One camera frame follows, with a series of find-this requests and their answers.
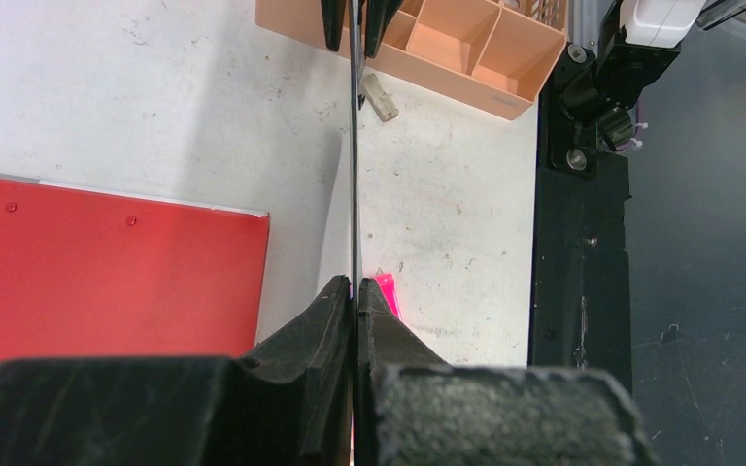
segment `pink highlighter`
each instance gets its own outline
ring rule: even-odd
[[[390,311],[396,318],[401,320],[401,313],[399,312],[398,301],[396,300],[396,280],[393,278],[393,274],[377,275],[373,277],[373,280],[379,284],[382,294],[385,295],[385,299],[388,301]]]

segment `white tabletop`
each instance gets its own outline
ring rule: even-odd
[[[307,307],[349,124],[348,62],[250,0],[0,2],[0,173],[269,212],[258,338]],[[365,273],[459,364],[524,365],[536,110],[509,122],[380,76],[360,121]]]

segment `silver bolt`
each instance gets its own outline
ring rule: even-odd
[[[582,49],[576,44],[567,46],[567,55],[570,56],[570,59],[573,60],[575,63],[585,63],[585,61],[587,61],[588,59],[588,56],[585,53],[585,49]]]
[[[567,166],[572,168],[573,170],[576,170],[577,172],[581,172],[582,170],[588,168],[588,158],[581,150],[570,150],[567,153]]]

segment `red panel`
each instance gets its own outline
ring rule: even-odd
[[[0,180],[0,360],[242,354],[269,223]]]

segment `wooden block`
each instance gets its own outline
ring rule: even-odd
[[[382,123],[398,117],[398,109],[393,104],[393,99],[382,89],[379,78],[369,74],[361,79],[361,93],[367,99],[367,103],[376,111],[376,115]]]

